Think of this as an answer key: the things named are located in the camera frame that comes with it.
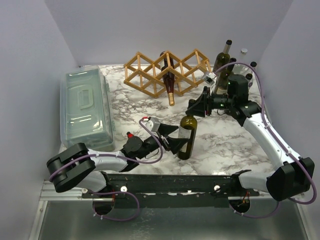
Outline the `clear plastic storage box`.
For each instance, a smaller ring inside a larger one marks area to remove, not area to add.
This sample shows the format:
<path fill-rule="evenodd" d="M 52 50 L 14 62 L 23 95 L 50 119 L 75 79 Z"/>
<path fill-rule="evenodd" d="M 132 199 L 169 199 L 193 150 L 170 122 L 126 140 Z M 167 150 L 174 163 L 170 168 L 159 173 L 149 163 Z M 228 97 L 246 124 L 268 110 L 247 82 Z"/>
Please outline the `clear plastic storage box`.
<path fill-rule="evenodd" d="M 60 84 L 60 139 L 69 148 L 84 143 L 89 149 L 115 150 L 115 122 L 109 83 L 97 65 L 64 75 Z"/>

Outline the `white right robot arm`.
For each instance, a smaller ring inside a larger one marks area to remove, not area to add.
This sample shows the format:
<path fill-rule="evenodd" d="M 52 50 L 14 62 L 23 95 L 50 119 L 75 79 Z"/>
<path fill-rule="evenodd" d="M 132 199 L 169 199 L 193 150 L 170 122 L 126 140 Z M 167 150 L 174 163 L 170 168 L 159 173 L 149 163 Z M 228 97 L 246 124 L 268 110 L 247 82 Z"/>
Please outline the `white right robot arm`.
<path fill-rule="evenodd" d="M 257 141 L 273 165 L 271 173 L 245 170 L 236 174 L 230 191 L 241 196 L 248 189 L 269 193 L 278 202 L 307 192 L 312 183 L 315 164 L 309 157 L 301 157 L 276 132 L 258 103 L 249 100 L 248 80 L 243 75 L 228 77 L 227 93 L 214 94 L 204 87 L 198 99 L 191 99 L 187 115 L 210 116 L 212 110 L 228 110 L 240 126 Z"/>

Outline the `clear squat glass bottle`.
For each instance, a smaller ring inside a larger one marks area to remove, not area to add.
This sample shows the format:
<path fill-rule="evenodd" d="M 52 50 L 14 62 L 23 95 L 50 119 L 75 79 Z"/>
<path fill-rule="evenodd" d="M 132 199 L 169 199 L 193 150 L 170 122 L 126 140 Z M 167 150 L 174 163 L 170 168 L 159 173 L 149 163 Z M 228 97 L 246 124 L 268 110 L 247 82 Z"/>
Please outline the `clear squat glass bottle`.
<path fill-rule="evenodd" d="M 243 64 L 246 63 L 248 60 L 247 53 L 248 53 L 248 50 L 246 48 L 242 48 L 240 50 L 239 54 L 237 55 L 237 57 L 235 57 L 236 62 L 238 62 L 240 64 L 234 65 L 234 68 L 233 68 L 234 74 L 243 74 L 244 71 L 246 70 L 247 67 Z"/>

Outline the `aluminium extrusion rail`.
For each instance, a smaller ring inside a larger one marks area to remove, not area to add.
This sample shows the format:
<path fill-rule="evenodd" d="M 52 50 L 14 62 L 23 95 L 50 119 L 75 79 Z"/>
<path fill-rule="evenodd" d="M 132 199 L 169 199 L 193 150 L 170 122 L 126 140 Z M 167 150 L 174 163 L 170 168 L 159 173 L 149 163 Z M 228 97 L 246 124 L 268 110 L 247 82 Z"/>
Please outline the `aluminium extrusion rail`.
<path fill-rule="evenodd" d="M 68 190 L 66 192 L 58 193 L 54 185 L 45 180 L 40 191 L 40 201 L 81 201 L 82 190 L 78 187 Z"/>

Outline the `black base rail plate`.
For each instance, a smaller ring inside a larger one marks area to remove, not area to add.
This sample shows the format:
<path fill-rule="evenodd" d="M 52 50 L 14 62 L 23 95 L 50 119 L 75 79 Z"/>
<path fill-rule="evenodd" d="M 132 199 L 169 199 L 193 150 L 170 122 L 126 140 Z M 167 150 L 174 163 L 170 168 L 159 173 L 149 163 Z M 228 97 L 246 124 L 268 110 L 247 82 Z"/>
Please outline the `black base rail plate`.
<path fill-rule="evenodd" d="M 141 208 L 227 208 L 228 198 L 259 196 L 258 191 L 242 188 L 230 175 L 109 174 L 105 191 L 114 192 L 113 195 L 88 191 L 82 197 L 101 199 L 115 208 L 134 208 L 135 200 L 119 192 L 122 187 L 136 196 Z"/>

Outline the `green wine bottle brown label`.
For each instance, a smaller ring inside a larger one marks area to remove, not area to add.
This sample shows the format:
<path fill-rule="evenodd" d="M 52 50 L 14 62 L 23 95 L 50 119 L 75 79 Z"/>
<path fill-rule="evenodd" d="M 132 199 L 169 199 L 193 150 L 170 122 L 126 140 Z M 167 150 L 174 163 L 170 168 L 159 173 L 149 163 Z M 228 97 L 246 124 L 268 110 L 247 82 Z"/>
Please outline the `green wine bottle brown label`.
<path fill-rule="evenodd" d="M 213 66 L 213 72 L 215 73 L 219 68 L 221 68 L 222 66 L 228 64 L 230 62 L 230 47 L 232 45 L 232 40 L 228 39 L 225 43 L 225 46 L 223 48 L 223 51 L 220 52 L 216 59 L 215 59 L 215 63 Z"/>

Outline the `red bottle gold foil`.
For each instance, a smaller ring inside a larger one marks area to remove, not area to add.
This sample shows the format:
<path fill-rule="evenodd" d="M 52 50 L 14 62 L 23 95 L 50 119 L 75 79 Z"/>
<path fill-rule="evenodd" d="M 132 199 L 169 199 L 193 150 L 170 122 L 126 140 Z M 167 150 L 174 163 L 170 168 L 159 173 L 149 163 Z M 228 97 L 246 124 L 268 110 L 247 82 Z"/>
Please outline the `red bottle gold foil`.
<path fill-rule="evenodd" d="M 161 70 L 164 70 L 168 67 L 168 60 L 165 57 L 163 60 L 160 61 L 160 68 Z M 169 105 L 172 107 L 175 105 L 175 99 L 174 99 L 174 84 L 175 84 L 175 75 L 168 71 L 162 76 L 162 80 L 165 84 L 167 96 L 168 96 L 168 102 Z"/>

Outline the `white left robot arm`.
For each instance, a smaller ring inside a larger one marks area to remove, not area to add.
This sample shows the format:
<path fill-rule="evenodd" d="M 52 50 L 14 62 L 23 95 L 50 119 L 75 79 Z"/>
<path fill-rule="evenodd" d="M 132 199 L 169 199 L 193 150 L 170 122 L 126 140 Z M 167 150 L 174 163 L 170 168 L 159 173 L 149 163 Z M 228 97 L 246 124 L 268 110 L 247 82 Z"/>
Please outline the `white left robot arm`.
<path fill-rule="evenodd" d="M 151 152 L 159 150 L 161 155 L 164 151 L 177 154 L 188 142 L 185 137 L 169 136 L 179 129 L 178 126 L 163 124 L 154 118 L 150 118 L 143 128 L 150 137 L 142 140 L 128 132 L 127 141 L 119 151 L 97 151 L 80 142 L 49 159 L 46 166 L 55 191 L 63 193 L 79 187 L 92 190 L 101 198 L 107 197 L 111 185 L 104 171 L 129 172 L 139 164 L 147 164 L 144 158 Z"/>

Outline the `green bottle silver foil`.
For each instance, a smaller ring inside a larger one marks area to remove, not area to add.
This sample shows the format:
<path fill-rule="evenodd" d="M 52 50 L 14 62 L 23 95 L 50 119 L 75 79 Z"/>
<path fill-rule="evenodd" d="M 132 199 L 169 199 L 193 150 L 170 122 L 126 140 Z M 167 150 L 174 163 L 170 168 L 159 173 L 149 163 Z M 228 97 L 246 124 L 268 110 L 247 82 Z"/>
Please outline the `green bottle silver foil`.
<path fill-rule="evenodd" d="M 247 82 L 248 82 L 248 89 L 250 89 L 253 85 L 253 75 L 251 73 L 247 73 L 245 75 L 245 78 L 247 79 Z"/>

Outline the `red black utility knife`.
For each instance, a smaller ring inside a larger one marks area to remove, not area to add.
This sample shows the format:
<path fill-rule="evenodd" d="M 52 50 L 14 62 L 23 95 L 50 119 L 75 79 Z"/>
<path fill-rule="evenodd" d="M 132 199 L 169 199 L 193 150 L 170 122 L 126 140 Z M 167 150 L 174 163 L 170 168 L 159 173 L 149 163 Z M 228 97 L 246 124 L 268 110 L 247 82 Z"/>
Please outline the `red black utility knife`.
<path fill-rule="evenodd" d="M 127 135 L 127 137 L 128 137 L 129 139 L 132 138 L 132 137 L 134 137 L 134 135 L 133 135 L 131 132 L 129 132 L 129 131 L 126 133 L 126 135 Z"/>

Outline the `clear tall bottle blue label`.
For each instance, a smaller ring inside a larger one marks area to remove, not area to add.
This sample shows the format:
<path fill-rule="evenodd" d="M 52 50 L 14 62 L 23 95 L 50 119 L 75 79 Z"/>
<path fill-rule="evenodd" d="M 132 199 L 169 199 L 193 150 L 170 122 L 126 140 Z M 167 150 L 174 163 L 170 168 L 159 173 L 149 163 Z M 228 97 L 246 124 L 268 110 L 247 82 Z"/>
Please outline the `clear tall bottle blue label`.
<path fill-rule="evenodd" d="M 250 63 L 250 66 L 251 66 L 252 68 L 254 68 L 254 69 L 256 69 L 257 65 L 258 65 L 258 64 L 257 64 L 255 61 L 252 61 L 252 62 Z"/>

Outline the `wooden wine rack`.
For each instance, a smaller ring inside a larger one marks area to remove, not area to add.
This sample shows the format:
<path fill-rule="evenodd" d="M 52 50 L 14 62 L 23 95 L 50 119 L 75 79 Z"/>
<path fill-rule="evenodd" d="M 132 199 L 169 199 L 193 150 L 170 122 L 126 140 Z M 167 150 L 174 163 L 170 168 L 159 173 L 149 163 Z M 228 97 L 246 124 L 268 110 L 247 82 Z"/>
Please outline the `wooden wine rack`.
<path fill-rule="evenodd" d="M 209 58 L 198 49 L 184 58 L 167 50 L 156 60 L 138 51 L 123 67 L 123 83 L 153 98 L 167 91 L 163 81 L 166 73 L 174 74 L 173 93 L 183 96 L 204 82 L 200 74 L 213 71 Z"/>

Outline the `dark bottle black neck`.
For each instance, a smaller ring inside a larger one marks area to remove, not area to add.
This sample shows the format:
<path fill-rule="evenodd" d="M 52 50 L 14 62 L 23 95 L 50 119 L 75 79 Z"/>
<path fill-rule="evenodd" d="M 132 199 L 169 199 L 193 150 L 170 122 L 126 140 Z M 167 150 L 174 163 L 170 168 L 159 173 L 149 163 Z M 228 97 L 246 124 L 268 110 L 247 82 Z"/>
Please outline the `dark bottle black neck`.
<path fill-rule="evenodd" d="M 224 95 L 227 93 L 228 87 L 228 77 L 233 75 L 234 64 L 225 67 L 219 74 L 218 81 L 216 83 L 216 87 L 214 88 L 213 93 L 218 95 Z"/>
<path fill-rule="evenodd" d="M 197 132 L 198 122 L 193 115 L 184 116 L 179 125 L 178 137 L 187 139 L 181 149 L 177 153 L 177 157 L 181 160 L 188 160 L 193 152 L 194 142 Z"/>

